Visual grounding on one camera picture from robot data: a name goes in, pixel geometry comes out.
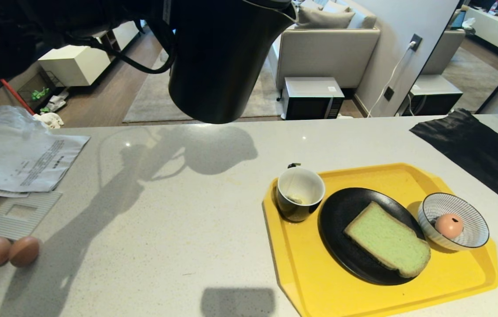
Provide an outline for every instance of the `kitchen counter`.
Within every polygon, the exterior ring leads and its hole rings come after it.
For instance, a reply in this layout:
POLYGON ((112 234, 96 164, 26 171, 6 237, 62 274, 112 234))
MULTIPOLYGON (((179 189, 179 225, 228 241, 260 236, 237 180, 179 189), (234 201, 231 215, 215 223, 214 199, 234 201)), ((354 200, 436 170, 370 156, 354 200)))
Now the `kitchen counter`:
MULTIPOLYGON (((498 132, 498 116, 477 117, 498 132)), ((498 252, 498 195, 408 131, 432 118, 57 130, 92 138, 33 233, 38 261, 0 267, 0 316, 298 316, 261 207, 291 162, 436 174, 482 213, 498 252)), ((402 315, 495 317, 498 288, 402 315)))

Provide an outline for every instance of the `green bread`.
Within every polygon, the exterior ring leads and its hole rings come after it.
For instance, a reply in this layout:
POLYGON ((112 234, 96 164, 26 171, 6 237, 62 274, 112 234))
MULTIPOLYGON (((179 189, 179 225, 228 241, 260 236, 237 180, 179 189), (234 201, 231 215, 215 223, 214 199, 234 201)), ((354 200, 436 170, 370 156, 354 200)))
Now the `green bread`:
POLYGON ((419 275, 431 258, 428 243, 374 201, 347 225, 345 234, 402 277, 419 275))

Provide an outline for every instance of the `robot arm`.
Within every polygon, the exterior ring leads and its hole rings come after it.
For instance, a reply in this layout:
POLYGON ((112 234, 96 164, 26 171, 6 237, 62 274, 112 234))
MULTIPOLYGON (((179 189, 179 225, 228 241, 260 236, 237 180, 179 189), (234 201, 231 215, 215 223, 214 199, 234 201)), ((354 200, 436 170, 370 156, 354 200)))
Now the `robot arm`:
POLYGON ((176 105, 195 119, 227 123, 243 113, 272 42, 294 20, 291 0, 0 0, 0 78, 21 74, 51 48, 90 46, 149 74, 174 63, 176 105), (169 53, 158 70, 92 38, 139 20, 169 53))

